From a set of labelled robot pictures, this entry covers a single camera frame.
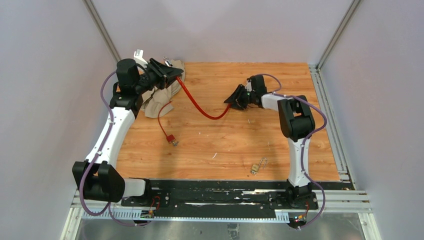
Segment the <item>silver key with ring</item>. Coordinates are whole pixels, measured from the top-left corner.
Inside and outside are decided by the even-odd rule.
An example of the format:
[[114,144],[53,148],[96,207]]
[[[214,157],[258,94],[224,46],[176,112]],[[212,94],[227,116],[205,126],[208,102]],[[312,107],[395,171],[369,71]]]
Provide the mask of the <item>silver key with ring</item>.
[[164,63],[168,66],[168,67],[172,67],[173,65],[172,65],[172,63],[171,63],[171,61],[167,58],[167,57],[164,57],[163,58],[163,61],[164,61]]

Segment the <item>red cable lock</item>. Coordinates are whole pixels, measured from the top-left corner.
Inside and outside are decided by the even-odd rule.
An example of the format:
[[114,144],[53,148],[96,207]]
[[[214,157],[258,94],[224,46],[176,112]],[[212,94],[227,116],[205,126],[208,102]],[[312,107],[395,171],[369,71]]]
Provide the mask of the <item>red cable lock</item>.
[[193,94],[192,91],[186,86],[181,77],[177,77],[176,81],[181,86],[181,89],[188,97],[189,101],[193,104],[194,108],[204,117],[210,120],[221,120],[223,119],[228,112],[230,111],[230,105],[228,103],[223,103],[222,112],[219,114],[217,112],[210,112],[212,105],[206,103],[205,99],[199,99],[197,95]]

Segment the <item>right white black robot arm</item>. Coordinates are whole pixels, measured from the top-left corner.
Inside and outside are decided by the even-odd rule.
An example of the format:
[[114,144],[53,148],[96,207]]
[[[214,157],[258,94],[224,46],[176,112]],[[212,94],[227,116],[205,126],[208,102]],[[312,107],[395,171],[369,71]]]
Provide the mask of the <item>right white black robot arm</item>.
[[240,84],[224,101],[232,109],[245,110],[248,105],[278,112],[279,125],[289,148],[290,169],[284,200],[294,209],[307,205],[312,198],[309,176],[309,144],[316,129],[315,120],[304,95],[287,96],[267,90],[264,77],[253,75]]

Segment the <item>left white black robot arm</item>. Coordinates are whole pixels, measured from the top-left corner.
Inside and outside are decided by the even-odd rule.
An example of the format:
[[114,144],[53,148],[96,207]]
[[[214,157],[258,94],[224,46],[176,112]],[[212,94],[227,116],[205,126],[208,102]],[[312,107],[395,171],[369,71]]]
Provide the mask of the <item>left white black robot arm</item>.
[[153,201],[148,179],[124,178],[116,170],[118,155],[131,125],[144,102],[142,95],[153,89],[165,89],[183,75],[183,69],[153,58],[142,65],[126,58],[116,64],[110,76],[116,76],[112,97],[100,96],[108,114],[99,138],[84,161],[76,161],[72,174],[80,200],[117,203],[133,197],[140,206]]

